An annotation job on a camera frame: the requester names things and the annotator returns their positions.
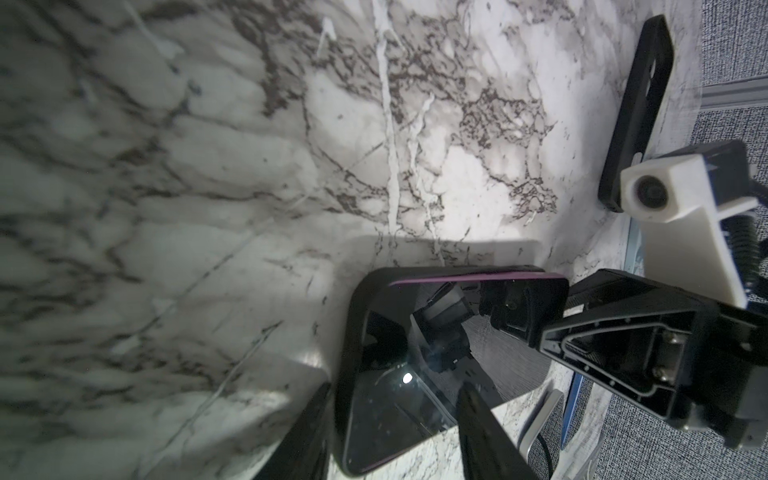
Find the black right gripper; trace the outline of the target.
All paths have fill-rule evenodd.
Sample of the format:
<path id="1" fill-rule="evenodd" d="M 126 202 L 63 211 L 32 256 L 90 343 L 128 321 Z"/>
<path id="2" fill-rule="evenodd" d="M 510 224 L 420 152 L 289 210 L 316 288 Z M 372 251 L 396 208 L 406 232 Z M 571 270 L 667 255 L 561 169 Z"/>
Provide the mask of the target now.
<path id="1" fill-rule="evenodd" d="M 620 270 L 577 282 L 538 349 L 677 430 L 733 450 L 767 437 L 767 308 L 729 306 Z"/>

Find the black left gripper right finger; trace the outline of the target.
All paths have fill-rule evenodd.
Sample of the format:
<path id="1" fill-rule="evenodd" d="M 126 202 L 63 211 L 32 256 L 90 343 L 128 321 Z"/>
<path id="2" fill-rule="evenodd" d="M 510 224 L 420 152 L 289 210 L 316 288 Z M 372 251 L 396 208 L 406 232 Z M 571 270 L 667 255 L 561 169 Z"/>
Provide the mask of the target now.
<path id="1" fill-rule="evenodd" d="M 465 479 L 537 479 L 475 387 L 465 382 L 457 398 Z"/>

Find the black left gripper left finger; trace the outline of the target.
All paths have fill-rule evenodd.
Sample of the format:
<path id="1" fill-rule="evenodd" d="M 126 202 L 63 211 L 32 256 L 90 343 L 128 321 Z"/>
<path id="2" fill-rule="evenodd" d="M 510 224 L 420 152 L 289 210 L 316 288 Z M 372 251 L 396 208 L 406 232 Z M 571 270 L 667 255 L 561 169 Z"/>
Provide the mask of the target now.
<path id="1" fill-rule="evenodd" d="M 255 480 L 324 480 L 328 476 L 332 386 L 312 395 L 282 442 L 254 476 Z"/>

